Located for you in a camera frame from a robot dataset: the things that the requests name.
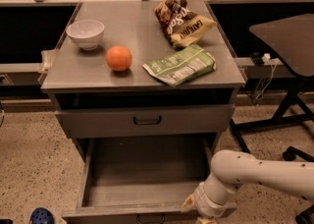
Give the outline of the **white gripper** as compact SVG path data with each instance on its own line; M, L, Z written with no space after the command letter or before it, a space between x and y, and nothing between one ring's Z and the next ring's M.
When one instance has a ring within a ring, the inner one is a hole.
M219 184L200 183L182 204L182 211L192 211L194 208L203 217L197 217L195 224L213 224L211 217L221 217L228 206L227 189Z

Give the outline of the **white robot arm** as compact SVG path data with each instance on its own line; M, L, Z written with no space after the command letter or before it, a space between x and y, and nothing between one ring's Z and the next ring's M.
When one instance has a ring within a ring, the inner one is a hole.
M220 218L236 209L231 199L248 184L314 201L314 164L260 160L245 152L218 151L211 158L210 175L186 198L182 212L196 210L202 219Z

